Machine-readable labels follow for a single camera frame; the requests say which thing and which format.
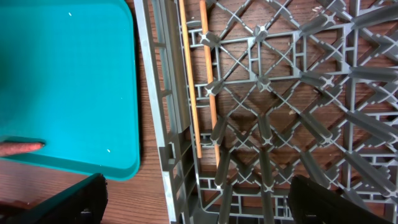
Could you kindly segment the wooden chopstick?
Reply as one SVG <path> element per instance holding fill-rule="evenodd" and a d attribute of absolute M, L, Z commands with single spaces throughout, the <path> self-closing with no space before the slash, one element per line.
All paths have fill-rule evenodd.
<path fill-rule="evenodd" d="M 190 56 L 190 44 L 188 39 L 187 19 L 185 13 L 184 0 L 178 0 L 178 5 L 180 10 L 180 19 L 182 23 L 181 27 L 182 27 L 183 47 L 185 54 L 185 66 L 187 69 L 188 88 L 189 88 L 190 102 L 192 109 L 195 144 L 197 147 L 197 158 L 201 159 L 202 151 L 201 151 L 201 142 L 200 142 L 200 127 L 199 127 L 199 120 L 197 113 L 197 101 L 196 101 L 195 86 L 193 80 L 193 69 L 192 69 L 192 61 Z"/>
<path fill-rule="evenodd" d="M 206 1 L 205 0 L 200 0 L 200 16 L 201 16 L 202 32 L 203 32 L 203 35 L 205 35 L 208 32 L 208 19 L 207 19 Z M 209 46 L 205 45 L 204 51 L 205 51 L 207 80 L 208 80 L 208 83 L 211 83 L 213 81 L 211 49 L 209 48 Z M 216 101 L 215 101 L 215 97 L 212 95 L 209 96 L 209 99 L 210 99 L 211 123 L 212 123 L 212 128 L 214 128 L 216 125 L 216 122 L 217 122 Z M 215 149 L 216 166 L 218 167 L 219 162 L 220 162 L 220 147 L 219 147 L 219 145 L 215 144 L 214 149 Z"/>

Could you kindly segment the orange carrot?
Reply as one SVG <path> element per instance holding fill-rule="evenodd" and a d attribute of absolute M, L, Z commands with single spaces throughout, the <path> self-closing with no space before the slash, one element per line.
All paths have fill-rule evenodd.
<path fill-rule="evenodd" d="M 24 154 L 42 149 L 44 144 L 41 142 L 2 142 L 1 157 Z"/>

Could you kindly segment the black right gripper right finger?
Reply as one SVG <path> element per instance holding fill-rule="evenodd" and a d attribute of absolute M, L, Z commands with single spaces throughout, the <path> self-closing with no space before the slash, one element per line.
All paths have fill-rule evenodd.
<path fill-rule="evenodd" d="M 292 178 L 288 204 L 295 223 L 390 224 L 302 175 Z"/>

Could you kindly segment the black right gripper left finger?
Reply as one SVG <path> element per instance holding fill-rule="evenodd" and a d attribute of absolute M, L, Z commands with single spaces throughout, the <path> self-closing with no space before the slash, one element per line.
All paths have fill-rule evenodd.
<path fill-rule="evenodd" d="M 107 204 L 106 178 L 96 173 L 30 209 L 2 203 L 1 223 L 101 223 Z"/>

